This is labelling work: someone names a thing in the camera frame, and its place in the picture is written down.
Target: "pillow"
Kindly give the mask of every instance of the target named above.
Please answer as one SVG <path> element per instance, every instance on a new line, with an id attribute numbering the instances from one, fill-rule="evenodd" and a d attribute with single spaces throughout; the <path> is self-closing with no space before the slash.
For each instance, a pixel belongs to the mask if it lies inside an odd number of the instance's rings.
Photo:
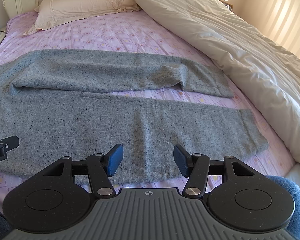
<path id="1" fill-rule="evenodd" d="M 24 35 L 80 19 L 138 10 L 134 0 L 43 0 L 35 9 L 37 20 Z"/>

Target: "bed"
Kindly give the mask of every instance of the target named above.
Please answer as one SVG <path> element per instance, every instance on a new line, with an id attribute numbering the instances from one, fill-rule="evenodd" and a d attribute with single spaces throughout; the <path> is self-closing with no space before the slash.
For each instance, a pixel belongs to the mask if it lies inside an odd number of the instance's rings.
<path id="1" fill-rule="evenodd" d="M 7 36 L 0 45 L 0 65 L 38 49 L 94 49 L 132 53 L 153 53 L 186 57 L 204 65 L 214 66 L 207 55 L 194 48 L 156 21 L 145 11 L 122 12 L 69 22 L 30 36 L 23 33 L 35 22 L 38 13 L 33 11 L 42 0 L 3 0 L 11 19 Z M 178 100 L 235 109 L 251 109 L 260 132 L 269 141 L 269 148 L 245 162 L 265 175 L 286 176 L 300 186 L 300 164 L 296 163 L 263 115 L 247 96 L 228 79 L 233 98 L 221 98 L 195 92 L 184 92 L 179 86 L 160 90 L 114 92 L 127 97 Z M 25 178 L 0 172 L 0 210 L 6 194 L 22 183 Z M 115 185 L 120 187 L 178 187 L 182 190 L 185 178 L 140 184 Z M 209 176 L 207 191 L 221 183 L 220 176 Z M 82 185 L 86 190 L 89 185 Z"/>

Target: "gray fabric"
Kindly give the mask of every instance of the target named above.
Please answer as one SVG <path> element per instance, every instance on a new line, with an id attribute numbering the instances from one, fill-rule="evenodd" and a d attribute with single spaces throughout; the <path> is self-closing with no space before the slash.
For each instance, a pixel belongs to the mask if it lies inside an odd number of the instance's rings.
<path id="1" fill-rule="evenodd" d="M 82 160 L 121 143 L 124 159 L 111 181 L 159 181 L 181 175 L 172 156 L 175 144 L 219 160 L 225 155 L 244 160 L 268 147 L 250 110 L 30 87 L 15 94 L 11 84 L 22 74 L 16 68 L 0 67 L 0 94 L 5 94 L 0 97 L 0 138 L 20 138 L 19 148 L 0 162 L 5 173 L 30 177 L 62 156 Z M 79 176 L 76 181 L 87 183 Z"/>
<path id="2" fill-rule="evenodd" d="M 181 57 L 51 49 L 31 51 L 0 67 L 0 96 L 21 87 L 105 93 L 176 84 L 184 91 L 233 97 L 222 70 Z"/>

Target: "blue gripper pad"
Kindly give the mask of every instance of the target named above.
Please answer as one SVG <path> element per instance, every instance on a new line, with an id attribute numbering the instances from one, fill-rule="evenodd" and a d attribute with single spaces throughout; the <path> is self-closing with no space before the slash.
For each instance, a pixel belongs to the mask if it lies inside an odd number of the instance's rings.
<path id="1" fill-rule="evenodd" d="M 186 151 L 181 152 L 181 149 L 178 146 L 173 148 L 173 159 L 178 166 L 182 176 L 189 177 L 190 176 L 190 169 L 188 167 L 188 162 L 191 161 L 191 155 Z"/>
<path id="2" fill-rule="evenodd" d="M 107 154 L 109 156 L 109 163 L 107 166 L 107 176 L 111 177 L 115 174 L 123 159 L 123 147 L 121 144 L 114 146 Z"/>

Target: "white comforter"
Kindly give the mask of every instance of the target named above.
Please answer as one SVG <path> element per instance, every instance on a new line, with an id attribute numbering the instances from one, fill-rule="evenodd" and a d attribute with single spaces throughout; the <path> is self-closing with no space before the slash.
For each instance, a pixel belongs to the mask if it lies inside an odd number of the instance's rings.
<path id="1" fill-rule="evenodd" d="M 300 59 L 217 0 L 135 0 L 209 56 L 249 97 L 300 163 Z"/>

